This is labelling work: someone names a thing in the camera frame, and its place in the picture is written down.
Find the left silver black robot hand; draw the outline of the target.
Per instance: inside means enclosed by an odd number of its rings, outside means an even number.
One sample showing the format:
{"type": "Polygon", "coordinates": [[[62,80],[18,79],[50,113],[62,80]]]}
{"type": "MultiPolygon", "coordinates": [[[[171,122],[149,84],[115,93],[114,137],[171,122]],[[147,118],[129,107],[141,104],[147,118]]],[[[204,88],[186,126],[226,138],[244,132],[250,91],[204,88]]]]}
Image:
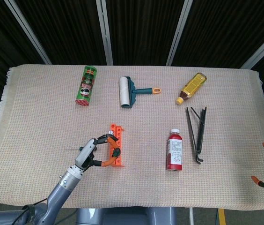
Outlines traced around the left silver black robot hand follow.
{"type": "Polygon", "coordinates": [[[121,149],[118,146],[117,141],[118,138],[110,134],[102,135],[97,139],[90,139],[80,150],[80,153],[75,160],[75,166],[85,172],[92,166],[107,167],[112,165],[121,155],[121,149]],[[97,149],[97,145],[105,143],[109,143],[113,148],[111,158],[108,161],[94,160],[94,151],[97,149]]]}

